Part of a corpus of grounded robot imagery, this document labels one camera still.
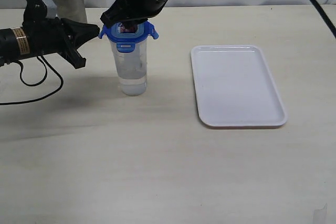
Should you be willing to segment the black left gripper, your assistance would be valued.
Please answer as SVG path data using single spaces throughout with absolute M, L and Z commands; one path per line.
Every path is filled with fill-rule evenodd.
M 23 59 L 58 53 L 75 69 L 86 66 L 86 58 L 76 49 L 100 33 L 100 28 L 95 24 L 57 17 L 34 20 L 25 16 L 22 29 L 29 45 L 29 53 L 23 54 Z

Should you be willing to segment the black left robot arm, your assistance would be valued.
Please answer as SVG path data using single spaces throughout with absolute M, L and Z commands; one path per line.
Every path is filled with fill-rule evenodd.
M 38 56 L 59 54 L 75 69 L 86 65 L 78 48 L 98 37 L 95 24 L 66 18 L 25 21 L 21 27 L 1 30 L 1 66 Z

